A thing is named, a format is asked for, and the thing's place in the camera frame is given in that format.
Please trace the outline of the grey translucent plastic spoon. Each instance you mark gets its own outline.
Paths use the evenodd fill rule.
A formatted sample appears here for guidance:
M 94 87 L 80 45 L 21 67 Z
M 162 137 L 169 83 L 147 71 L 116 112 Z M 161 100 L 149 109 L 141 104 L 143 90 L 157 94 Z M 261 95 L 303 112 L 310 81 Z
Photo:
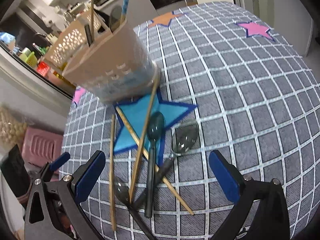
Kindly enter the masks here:
M 169 172 L 177 157 L 185 155 L 192 149 L 199 136 L 198 124 L 178 127 L 171 139 L 171 155 L 165 160 L 155 174 L 154 186 L 157 186 Z

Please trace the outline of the beige perforated storage rack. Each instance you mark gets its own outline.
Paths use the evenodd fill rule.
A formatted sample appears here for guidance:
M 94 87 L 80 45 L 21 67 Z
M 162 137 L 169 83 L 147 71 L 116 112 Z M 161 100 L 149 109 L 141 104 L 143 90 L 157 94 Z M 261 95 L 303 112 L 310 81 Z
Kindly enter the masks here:
M 46 52 L 42 61 L 53 68 L 58 74 L 62 74 L 71 57 L 83 45 L 87 44 L 85 25 L 92 26 L 90 10 L 82 13 L 76 20 L 70 23 Z

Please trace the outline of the red plastic basket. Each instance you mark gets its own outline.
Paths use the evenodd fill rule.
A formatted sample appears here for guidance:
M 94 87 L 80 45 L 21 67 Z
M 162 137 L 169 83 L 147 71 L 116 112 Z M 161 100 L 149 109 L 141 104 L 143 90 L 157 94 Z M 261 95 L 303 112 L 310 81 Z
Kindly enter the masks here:
M 39 73 L 42 77 L 46 77 L 48 72 L 50 71 L 51 67 L 48 66 L 48 64 L 44 63 L 43 61 L 41 61 L 40 63 L 38 63 L 37 65 L 37 73 Z

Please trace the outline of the plain wooden chopstick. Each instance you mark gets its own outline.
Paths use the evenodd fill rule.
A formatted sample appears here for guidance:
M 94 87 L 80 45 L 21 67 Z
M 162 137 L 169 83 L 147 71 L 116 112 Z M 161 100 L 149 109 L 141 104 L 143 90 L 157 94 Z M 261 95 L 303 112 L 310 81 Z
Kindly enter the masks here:
M 116 117 L 113 114 L 111 117 L 111 133 L 110 133 L 110 165 L 109 165 L 109 200 L 110 200 L 110 219 L 112 230 L 115 232 L 117 230 L 116 223 L 116 211 L 115 211 L 115 201 L 114 201 L 114 159 L 113 159 L 113 150 L 114 150 L 114 135 L 116 127 Z
M 159 82 L 160 82 L 160 76 L 158 76 L 157 79 L 154 81 L 153 88 L 152 88 L 151 95 L 150 95 L 148 109 L 147 109 L 146 115 L 145 115 L 144 126 L 143 126 L 142 133 L 141 133 L 140 139 L 139 139 L 139 145 L 138 145 L 137 154 L 136 154 L 136 162 L 135 162 L 135 166 L 134 166 L 134 169 L 133 169 L 131 185 L 130 185 L 130 188 L 129 188 L 130 202 L 133 202 L 133 199 L 134 199 L 135 183 L 136 183 L 136 179 L 137 179 L 137 176 L 138 176 L 138 170 L 139 170 L 139 166 L 140 166 L 140 159 L 141 159 L 142 153 L 143 153 L 145 135 L 146 135 L 146 131 L 147 131 L 148 123 L 149 123 L 151 110 L 152 110 L 152 107 L 153 107 L 154 98 L 155 98 L 155 95 L 156 95 L 156 92 L 157 92 L 157 88 L 159 87 Z

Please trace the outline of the grey checked tablecloth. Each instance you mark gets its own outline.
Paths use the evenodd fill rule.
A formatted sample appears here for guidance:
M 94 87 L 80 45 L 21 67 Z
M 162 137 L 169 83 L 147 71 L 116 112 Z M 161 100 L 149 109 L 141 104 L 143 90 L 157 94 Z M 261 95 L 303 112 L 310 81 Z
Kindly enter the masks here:
M 154 107 L 167 123 L 159 159 L 171 139 L 198 128 L 193 148 L 178 157 L 155 191 L 146 226 L 158 239 L 210 239 L 228 216 L 209 164 L 218 150 L 254 180 L 280 181 L 289 236 L 318 239 L 319 83 L 283 36 L 249 11 L 212 2 L 168 12 L 135 27 L 161 70 Z

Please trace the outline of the blue patterned chopstick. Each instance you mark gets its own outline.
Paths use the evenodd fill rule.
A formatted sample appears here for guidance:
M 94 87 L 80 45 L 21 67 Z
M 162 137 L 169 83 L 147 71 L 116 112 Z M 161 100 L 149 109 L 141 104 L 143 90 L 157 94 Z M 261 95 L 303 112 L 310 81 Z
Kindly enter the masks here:
M 128 4 L 129 4 L 129 0 L 124 0 L 123 1 L 120 24 L 122 24 L 126 19 L 126 13 L 127 13 Z

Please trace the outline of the pink plastic stool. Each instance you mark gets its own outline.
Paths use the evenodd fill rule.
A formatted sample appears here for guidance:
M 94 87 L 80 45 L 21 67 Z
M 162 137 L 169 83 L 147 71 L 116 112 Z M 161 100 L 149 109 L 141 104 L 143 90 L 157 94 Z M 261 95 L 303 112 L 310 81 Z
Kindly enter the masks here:
M 62 141 L 60 134 L 28 127 L 21 152 L 26 170 L 39 172 L 43 165 L 55 161 L 61 155 Z

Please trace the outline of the beige plastic utensil holder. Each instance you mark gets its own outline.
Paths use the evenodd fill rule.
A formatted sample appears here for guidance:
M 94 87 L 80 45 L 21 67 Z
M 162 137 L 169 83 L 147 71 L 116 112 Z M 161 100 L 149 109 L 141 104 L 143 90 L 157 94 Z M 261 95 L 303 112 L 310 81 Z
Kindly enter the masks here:
M 108 104 L 150 93 L 160 70 L 132 27 L 123 22 L 83 46 L 62 75 Z

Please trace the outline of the dark teal plastic spoon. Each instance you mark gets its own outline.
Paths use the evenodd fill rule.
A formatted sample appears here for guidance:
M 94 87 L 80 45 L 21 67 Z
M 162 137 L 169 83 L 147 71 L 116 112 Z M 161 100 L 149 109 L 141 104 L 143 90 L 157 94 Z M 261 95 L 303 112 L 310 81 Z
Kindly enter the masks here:
M 153 204 L 153 188 L 155 182 L 155 164 L 156 164 L 156 144 L 164 131 L 165 121 L 161 112 L 155 112 L 150 117 L 147 127 L 147 136 L 150 142 L 149 157 L 148 157 L 148 176 L 146 184 L 146 202 L 144 216 L 151 218 Z

